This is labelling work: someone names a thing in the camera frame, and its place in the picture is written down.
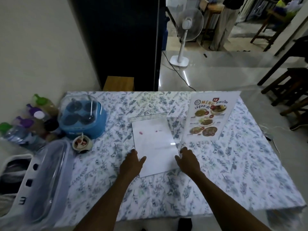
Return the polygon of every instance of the floral tablecloth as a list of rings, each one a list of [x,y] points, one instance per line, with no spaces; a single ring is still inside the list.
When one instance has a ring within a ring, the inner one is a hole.
[[[76,225],[115,181],[125,155],[134,147],[130,117],[167,113],[175,143],[192,92],[69,92],[90,94],[108,112],[106,130],[92,151],[75,159],[63,217],[56,226]],[[239,98],[218,141],[186,143],[206,176],[246,209],[305,206],[277,155]],[[211,215],[195,183],[179,169],[136,178],[121,204],[117,221]]]

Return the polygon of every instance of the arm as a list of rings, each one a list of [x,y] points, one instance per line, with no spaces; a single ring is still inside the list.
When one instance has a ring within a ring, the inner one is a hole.
[[[180,153],[182,153],[182,158],[175,156],[177,164],[196,183],[222,231],[270,231],[266,225],[219,189],[202,173],[199,162],[191,150],[184,147]]]
[[[145,160],[146,157],[144,156],[139,161],[137,151],[134,149],[127,154],[120,166],[120,173],[114,184],[83,217],[74,231],[113,231],[124,194],[131,181],[139,175]]]

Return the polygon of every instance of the pants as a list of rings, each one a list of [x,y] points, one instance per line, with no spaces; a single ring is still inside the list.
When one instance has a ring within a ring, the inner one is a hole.
[[[211,50],[218,51],[222,49],[236,22],[238,13],[238,9],[229,9],[227,7],[223,8],[217,22],[213,42],[210,46]]]

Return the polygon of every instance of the white paper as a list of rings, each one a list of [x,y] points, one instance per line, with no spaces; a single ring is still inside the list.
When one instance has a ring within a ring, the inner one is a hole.
[[[217,140],[240,93],[202,92],[192,95],[182,142]]]
[[[132,123],[135,148],[138,158],[146,156],[140,177],[166,172],[178,168],[175,146],[167,118],[156,118]]]

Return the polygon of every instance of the fan pole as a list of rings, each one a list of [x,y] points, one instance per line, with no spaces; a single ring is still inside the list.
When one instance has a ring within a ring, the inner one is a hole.
[[[182,43],[181,43],[181,48],[180,48],[179,56],[178,56],[178,58],[177,58],[177,62],[178,62],[178,63],[181,63],[181,62],[182,62],[182,59],[183,59],[183,52],[184,52],[184,46],[185,46],[185,41],[186,41],[187,32],[188,32],[188,30],[185,30],[185,32],[184,32],[184,36],[183,36],[183,39],[182,39]]]

